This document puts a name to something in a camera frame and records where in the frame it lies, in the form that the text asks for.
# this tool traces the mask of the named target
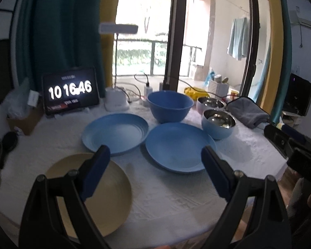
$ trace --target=teal curtain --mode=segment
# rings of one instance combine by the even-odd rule
[[[290,26],[287,0],[281,0],[284,27],[284,48],[278,92],[271,112],[271,120],[279,123],[292,70],[292,30]]]
[[[94,66],[100,97],[105,97],[100,0],[23,0],[17,25],[18,81],[28,77],[41,90],[44,74]]]

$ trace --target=digital clock display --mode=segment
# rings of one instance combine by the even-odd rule
[[[49,74],[42,81],[48,116],[99,104],[94,68]]]

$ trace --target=stainless steel bowl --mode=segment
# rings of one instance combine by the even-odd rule
[[[202,127],[214,139],[229,137],[235,125],[235,119],[224,111],[205,110],[203,113]]]
[[[223,110],[225,107],[225,102],[210,97],[199,97],[196,102],[196,109],[200,115],[205,110]]]

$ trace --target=screw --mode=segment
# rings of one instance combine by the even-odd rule
[[[73,169],[73,170],[68,172],[68,175],[70,177],[76,176],[77,174],[78,174],[78,170],[76,170],[76,169]]]
[[[238,178],[242,178],[244,176],[244,173],[240,170],[234,171],[234,175]]]
[[[274,182],[275,181],[275,178],[271,175],[267,175],[267,179],[271,182]]]
[[[37,182],[42,182],[43,180],[45,180],[45,175],[39,175],[37,177]]]

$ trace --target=white basket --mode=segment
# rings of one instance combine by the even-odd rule
[[[229,84],[228,83],[218,83],[213,80],[210,80],[209,86],[208,86],[209,92],[216,94],[215,95],[209,95],[212,98],[216,98],[218,100],[222,100],[226,95],[228,95],[229,90]]]

